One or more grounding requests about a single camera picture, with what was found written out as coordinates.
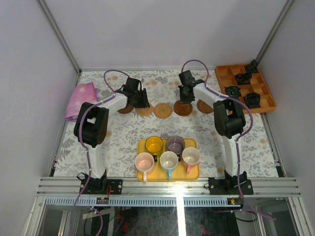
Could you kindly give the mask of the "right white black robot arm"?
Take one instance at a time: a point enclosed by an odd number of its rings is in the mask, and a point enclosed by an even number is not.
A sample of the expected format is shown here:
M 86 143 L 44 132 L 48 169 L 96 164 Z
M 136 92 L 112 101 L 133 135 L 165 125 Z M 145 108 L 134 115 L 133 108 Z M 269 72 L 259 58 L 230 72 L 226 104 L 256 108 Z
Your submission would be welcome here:
M 241 160 L 240 144 L 236 140 L 246 125 L 242 105 L 237 99 L 207 87 L 203 80 L 196 80 L 189 70 L 181 72 L 179 78 L 181 103 L 187 104 L 199 99 L 213 109 L 215 128 L 224 143 L 225 175 L 231 177 L 224 182 L 224 187 L 228 193 L 235 194 L 242 188 L 242 182 L 235 177 Z

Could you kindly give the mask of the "dark wooden coaster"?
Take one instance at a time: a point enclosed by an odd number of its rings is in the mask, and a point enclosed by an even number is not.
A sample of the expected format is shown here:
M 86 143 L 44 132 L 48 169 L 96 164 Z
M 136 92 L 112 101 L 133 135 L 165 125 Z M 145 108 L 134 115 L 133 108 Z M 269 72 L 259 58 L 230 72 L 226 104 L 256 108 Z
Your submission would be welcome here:
M 132 104 L 128 104 L 124 108 L 119 109 L 118 112 L 120 114 L 128 114 L 128 113 L 132 112 L 133 109 L 134 109 L 134 106 Z

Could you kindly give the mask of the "brown wooden coaster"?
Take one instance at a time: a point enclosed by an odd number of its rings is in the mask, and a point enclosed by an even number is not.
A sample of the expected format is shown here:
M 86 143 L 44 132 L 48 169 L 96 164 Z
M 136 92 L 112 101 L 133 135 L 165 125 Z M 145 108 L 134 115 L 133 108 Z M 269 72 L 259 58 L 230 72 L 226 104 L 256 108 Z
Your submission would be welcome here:
M 202 100 L 198 100 L 197 102 L 197 108 L 200 112 L 204 113 L 204 114 L 210 114 L 213 112 L 213 108 L 211 106 L 209 106 L 208 104 L 206 104 L 204 101 Z
M 189 116 L 192 111 L 193 106 L 191 103 L 182 103 L 180 100 L 178 100 L 174 104 L 174 112 L 179 116 Z

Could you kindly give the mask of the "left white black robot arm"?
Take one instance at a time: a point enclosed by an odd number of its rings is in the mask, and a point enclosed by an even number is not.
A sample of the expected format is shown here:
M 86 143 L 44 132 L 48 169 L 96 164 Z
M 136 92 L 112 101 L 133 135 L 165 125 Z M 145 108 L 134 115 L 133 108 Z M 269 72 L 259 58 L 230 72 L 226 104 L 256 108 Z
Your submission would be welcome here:
M 109 116 L 129 105 L 133 108 L 150 106 L 142 82 L 131 77 L 128 77 L 126 83 L 105 100 L 95 104 L 84 102 L 81 105 L 74 135 L 87 151 L 87 175 L 94 178 L 91 189 L 97 194 L 104 193 L 108 187 L 108 182 L 101 178 L 105 174 L 101 144 L 106 137 Z

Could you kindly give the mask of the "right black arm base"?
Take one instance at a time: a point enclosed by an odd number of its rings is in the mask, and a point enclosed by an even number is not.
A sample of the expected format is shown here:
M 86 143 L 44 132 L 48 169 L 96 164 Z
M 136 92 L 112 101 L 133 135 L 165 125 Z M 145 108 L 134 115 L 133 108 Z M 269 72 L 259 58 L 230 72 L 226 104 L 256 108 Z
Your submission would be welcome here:
M 247 178 L 247 172 L 240 173 L 240 188 L 244 195 L 253 195 L 252 182 Z M 239 195 L 237 176 L 230 176 L 224 171 L 224 178 L 208 178 L 211 195 Z

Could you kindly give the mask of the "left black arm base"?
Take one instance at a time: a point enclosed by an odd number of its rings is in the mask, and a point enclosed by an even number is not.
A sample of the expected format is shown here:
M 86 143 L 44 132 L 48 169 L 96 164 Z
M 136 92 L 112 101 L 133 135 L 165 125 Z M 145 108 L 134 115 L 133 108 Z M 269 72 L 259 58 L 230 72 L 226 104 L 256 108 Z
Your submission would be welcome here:
M 105 172 L 101 178 L 90 177 L 87 186 L 84 188 L 87 180 L 88 174 L 79 173 L 77 179 L 81 181 L 80 192 L 82 194 L 92 194 L 92 195 L 121 195 L 123 188 L 122 179 L 108 179 L 107 173 Z

